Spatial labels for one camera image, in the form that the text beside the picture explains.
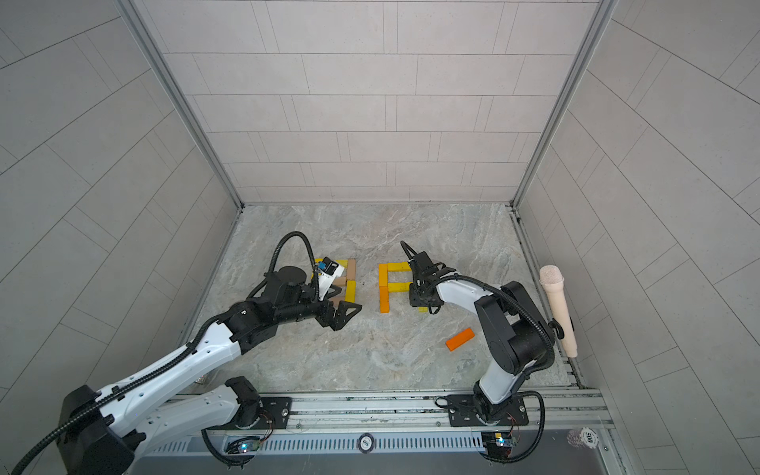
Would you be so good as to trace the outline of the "yellow block bottom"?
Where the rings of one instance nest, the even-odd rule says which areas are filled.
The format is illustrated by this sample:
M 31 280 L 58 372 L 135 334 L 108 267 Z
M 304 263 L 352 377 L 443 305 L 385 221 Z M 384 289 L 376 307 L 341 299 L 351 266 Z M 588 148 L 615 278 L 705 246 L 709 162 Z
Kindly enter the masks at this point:
M 346 281 L 346 296 L 344 296 L 344 300 L 346 300 L 346 302 L 348 303 L 354 303 L 355 295 L 356 295 L 356 282 L 354 280 Z

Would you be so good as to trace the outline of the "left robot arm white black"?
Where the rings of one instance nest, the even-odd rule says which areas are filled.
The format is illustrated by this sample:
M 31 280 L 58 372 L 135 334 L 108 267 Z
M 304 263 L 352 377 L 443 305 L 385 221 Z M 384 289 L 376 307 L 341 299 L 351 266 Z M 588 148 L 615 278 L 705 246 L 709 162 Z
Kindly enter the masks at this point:
M 313 319 L 341 330 L 362 306 L 334 302 L 340 288 L 336 263 L 324 272 L 285 266 L 269 271 L 247 299 L 207 320 L 185 346 L 143 370 L 98 391 L 84 385 L 65 397 L 59 425 L 16 464 L 16 474 L 49 445 L 55 445 L 69 474 L 124 474 L 142 455 L 172 439 L 213 427 L 253 426 L 260 397 L 253 384 L 236 377 L 208 393 L 172 402 L 204 374 L 273 338 L 287 323 Z

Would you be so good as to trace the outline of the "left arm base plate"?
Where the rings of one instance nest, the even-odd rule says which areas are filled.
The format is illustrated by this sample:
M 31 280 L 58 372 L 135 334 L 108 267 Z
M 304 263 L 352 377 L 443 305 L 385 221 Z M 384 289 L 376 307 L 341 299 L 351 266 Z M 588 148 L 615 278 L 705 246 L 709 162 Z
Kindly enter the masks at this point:
M 233 431 L 268 431 L 287 427 L 292 399 L 289 397 L 263 397 L 256 404 L 244 403 L 224 429 Z

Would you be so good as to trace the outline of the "orange block small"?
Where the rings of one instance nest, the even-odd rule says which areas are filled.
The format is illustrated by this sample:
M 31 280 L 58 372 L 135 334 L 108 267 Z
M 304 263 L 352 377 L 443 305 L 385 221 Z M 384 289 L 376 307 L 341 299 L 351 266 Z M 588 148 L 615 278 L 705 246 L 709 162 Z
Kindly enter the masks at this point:
M 378 286 L 380 288 L 388 287 L 388 274 L 388 264 L 380 263 L 380 265 L 378 265 Z

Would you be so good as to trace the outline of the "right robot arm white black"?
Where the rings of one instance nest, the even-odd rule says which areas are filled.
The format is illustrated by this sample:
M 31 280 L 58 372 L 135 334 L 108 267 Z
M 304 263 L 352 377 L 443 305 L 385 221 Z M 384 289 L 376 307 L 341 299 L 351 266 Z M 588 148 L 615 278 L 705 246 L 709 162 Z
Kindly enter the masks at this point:
M 501 421 L 524 382 L 554 364 L 555 338 L 549 324 L 522 284 L 512 281 L 497 288 L 435 263 L 407 243 L 401 246 L 413 276 L 413 307 L 434 315 L 453 304 L 477 316 L 492 361 L 473 388 L 476 413 L 487 423 Z

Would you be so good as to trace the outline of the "natural wood block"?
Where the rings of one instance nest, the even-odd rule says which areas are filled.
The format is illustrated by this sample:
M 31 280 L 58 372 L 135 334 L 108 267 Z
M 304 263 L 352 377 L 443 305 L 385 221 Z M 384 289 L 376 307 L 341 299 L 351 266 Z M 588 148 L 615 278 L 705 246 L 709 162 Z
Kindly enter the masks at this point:
M 356 259 L 350 258 L 346 267 L 346 280 L 356 281 Z

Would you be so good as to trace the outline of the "yellow block pair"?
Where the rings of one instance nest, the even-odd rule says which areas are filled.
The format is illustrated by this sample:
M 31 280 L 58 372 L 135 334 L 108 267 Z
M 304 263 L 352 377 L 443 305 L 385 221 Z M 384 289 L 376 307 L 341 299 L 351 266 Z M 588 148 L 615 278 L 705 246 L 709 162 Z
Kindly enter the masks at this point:
M 391 282 L 388 284 L 390 293 L 405 293 L 410 290 L 411 282 Z
M 407 262 L 389 262 L 387 264 L 389 272 L 409 272 L 411 266 Z

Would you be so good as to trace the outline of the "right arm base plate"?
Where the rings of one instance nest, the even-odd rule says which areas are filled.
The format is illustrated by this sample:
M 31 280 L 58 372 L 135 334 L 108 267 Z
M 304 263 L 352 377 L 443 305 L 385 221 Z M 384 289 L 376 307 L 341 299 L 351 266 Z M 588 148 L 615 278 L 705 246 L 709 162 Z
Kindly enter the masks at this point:
M 447 411 L 449 425 L 454 428 L 493 427 L 530 423 L 524 399 L 514 397 L 494 405 L 485 396 L 473 394 L 446 395 L 435 400 L 439 409 Z

